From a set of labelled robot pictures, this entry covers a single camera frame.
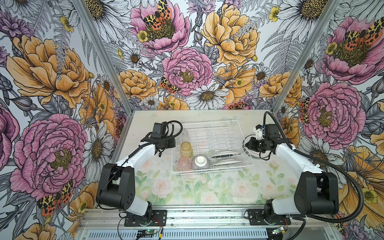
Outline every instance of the floral wallpaper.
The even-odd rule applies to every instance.
[[[84,29],[72,0],[60,2]],[[85,3],[134,109],[271,109],[327,0]]]
[[[70,13],[61,0],[0,1],[5,239],[74,239],[85,211],[95,206],[101,169],[127,118]]]
[[[383,4],[340,3],[290,91],[299,89],[298,101],[288,96],[276,112],[299,150],[344,169],[362,188],[363,211],[338,225],[345,240],[384,239]],[[321,168],[338,177],[336,217],[351,214],[358,203],[352,185]]]

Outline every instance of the red wire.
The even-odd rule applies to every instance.
[[[287,225],[287,230],[288,230],[288,223],[287,223],[287,220],[284,219],[284,221],[285,221],[285,224]]]

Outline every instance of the metal corner post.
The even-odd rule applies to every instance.
[[[125,97],[125,92],[123,88],[121,87],[120,81],[117,78],[117,74],[115,72],[115,68],[112,65],[112,61],[110,60],[107,50],[105,49],[105,46],[103,44],[103,41],[98,34],[98,30],[95,28],[95,25],[93,24],[93,19],[91,14],[88,11],[88,7],[84,0],[75,0],[73,1],[73,5],[75,6],[79,16],[80,20],[83,23],[83,26],[87,32],[88,38],[92,41],[94,44],[97,53],[99,54],[99,57],[101,58],[102,63],[105,66],[105,69],[107,70],[108,75],[111,78],[113,86],[115,86],[116,91],[118,95],[120,96],[121,103],[123,104],[127,114],[128,118],[132,115],[133,108],[131,104],[129,103],[128,99]]]
[[[281,93],[277,97],[276,103],[273,106],[273,113],[276,113],[281,104],[284,102],[297,77],[299,76],[302,66],[309,58],[311,50],[315,47],[317,39],[319,39],[319,37],[323,33],[325,26],[329,24],[331,16],[335,13],[340,2],[341,0],[328,0],[327,4],[324,7],[323,13],[319,17],[319,21],[313,29],[312,34],[308,37],[308,41],[305,44],[303,50],[301,51],[299,58],[291,71],[291,74],[289,75],[287,82],[285,83],[283,89],[281,90]]]

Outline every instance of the black mounting plate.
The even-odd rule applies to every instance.
[[[167,222],[167,210],[152,210],[152,215],[157,218],[160,221],[160,225],[164,227]],[[138,222],[137,220],[133,220],[133,218],[126,218],[124,222],[125,227],[142,227],[143,223]],[[159,225],[154,221],[151,220],[151,222],[148,225],[145,225],[146,227],[159,227]]]
[[[264,221],[263,209],[248,209],[247,213],[251,226],[270,225]],[[286,217],[286,215],[276,215],[276,217],[272,218],[272,221],[275,222],[276,225],[286,225],[284,220],[288,225],[291,225],[291,220],[289,217]]]

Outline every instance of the orange peony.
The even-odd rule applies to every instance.
[[[242,31],[244,27],[249,28],[251,24],[249,17],[240,14],[238,8],[225,4],[222,7],[221,16],[213,11],[205,20],[201,34],[209,41],[205,45],[217,46],[219,63],[242,66],[248,61],[247,58],[255,55],[260,38],[260,32],[257,32],[256,26],[248,32],[244,31],[240,37],[233,37],[235,33]]]
[[[56,227],[49,225],[49,223],[45,224],[44,227],[39,223],[35,223],[14,240],[55,240],[55,232]]]
[[[122,71],[118,75],[118,78],[127,98],[134,96],[144,100],[144,98],[155,96],[158,93],[156,82],[141,71]],[[114,95],[120,99],[116,89],[114,90]]]
[[[70,108],[75,108],[91,92],[88,70],[74,49],[66,46],[67,53],[59,81],[56,61],[58,45],[52,39],[46,39],[43,43],[39,38],[23,35],[21,40],[15,37],[13,44],[24,58],[8,56],[7,70],[21,88],[19,93],[22,96],[44,96],[41,104],[48,103],[53,95],[62,96],[69,102]]]
[[[348,172],[360,185],[364,196],[364,207],[357,221],[367,215],[365,225],[369,228],[382,226],[384,222],[384,162],[365,146],[349,146],[346,152],[353,171]],[[358,205],[358,196],[350,182],[339,189],[339,211],[351,214]]]
[[[299,119],[294,118],[293,116],[288,119],[287,116],[281,122],[281,126],[286,137],[297,147],[300,141]]]
[[[157,109],[187,110],[189,107],[183,99],[176,98],[174,96],[168,96],[164,98],[164,102],[159,102]]]
[[[113,103],[106,94],[108,92],[103,89],[101,84],[97,84],[97,88],[92,88],[92,97],[87,96],[79,109],[80,123],[86,126],[96,124],[100,126],[101,122],[107,125],[109,133],[114,135],[115,132],[115,116]]]
[[[268,84],[264,84],[260,87],[260,97],[271,99],[273,96],[278,96],[281,93],[281,90],[284,87],[285,82],[288,80],[288,76],[291,71],[285,72],[283,74],[278,73],[267,78],[266,81]],[[303,83],[303,78],[298,76],[296,82],[293,84],[293,87],[288,93],[288,96],[285,98],[285,102],[293,108],[298,100],[301,98],[301,85]]]
[[[245,92],[252,90],[252,81],[255,75],[256,69],[240,68],[238,69],[234,65],[227,65],[220,67],[214,74],[219,81],[226,81],[222,86],[222,89],[228,88],[229,95],[226,96],[225,104],[231,104],[239,101],[245,96]]]
[[[78,197],[71,202],[70,209],[72,210],[72,213],[67,216],[67,219],[73,222],[73,224],[68,229],[68,232],[72,233],[75,238],[85,212],[87,209],[92,209],[96,205],[98,186],[98,182],[91,182],[90,184],[85,185]]]

